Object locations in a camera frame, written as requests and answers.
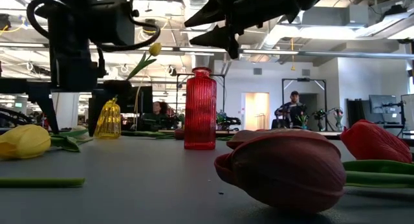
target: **tulip stem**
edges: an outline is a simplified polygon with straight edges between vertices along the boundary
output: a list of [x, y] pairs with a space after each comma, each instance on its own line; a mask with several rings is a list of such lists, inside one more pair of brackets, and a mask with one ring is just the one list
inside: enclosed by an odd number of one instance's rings
[[85, 178], [0, 178], [0, 188], [75, 188]]

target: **red glass vase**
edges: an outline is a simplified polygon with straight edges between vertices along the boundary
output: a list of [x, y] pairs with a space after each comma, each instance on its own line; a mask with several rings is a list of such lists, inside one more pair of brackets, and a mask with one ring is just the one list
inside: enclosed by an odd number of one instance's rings
[[213, 150], [217, 83], [209, 77], [211, 73], [209, 68], [194, 68], [193, 73], [195, 76], [187, 81], [184, 148]]

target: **white column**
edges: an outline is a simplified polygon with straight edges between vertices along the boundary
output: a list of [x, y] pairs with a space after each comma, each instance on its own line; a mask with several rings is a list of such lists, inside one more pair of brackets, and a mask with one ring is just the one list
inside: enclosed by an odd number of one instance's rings
[[52, 93], [59, 129], [78, 125], [79, 93]]
[[13, 111], [22, 112], [24, 115], [27, 115], [27, 98], [17, 95], [14, 100]]

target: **yellow glass vase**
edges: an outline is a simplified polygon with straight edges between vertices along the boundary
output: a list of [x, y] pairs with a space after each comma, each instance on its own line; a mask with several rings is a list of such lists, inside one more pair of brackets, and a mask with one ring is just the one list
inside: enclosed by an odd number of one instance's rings
[[106, 102], [96, 125], [94, 136], [100, 139], [117, 139], [121, 136], [121, 111], [116, 98]]

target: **gray table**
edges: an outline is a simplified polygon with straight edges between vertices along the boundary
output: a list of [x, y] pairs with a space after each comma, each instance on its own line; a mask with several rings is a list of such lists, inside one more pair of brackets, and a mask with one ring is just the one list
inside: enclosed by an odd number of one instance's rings
[[[335, 142], [343, 160], [352, 160]], [[280, 214], [222, 182], [213, 167], [229, 152], [188, 151], [182, 141], [123, 137], [94, 140], [82, 153], [50, 151], [25, 161], [0, 161], [0, 177], [86, 177], [83, 188], [0, 189], [1, 224], [128, 223], [411, 223], [414, 192], [347, 188], [331, 210]]]

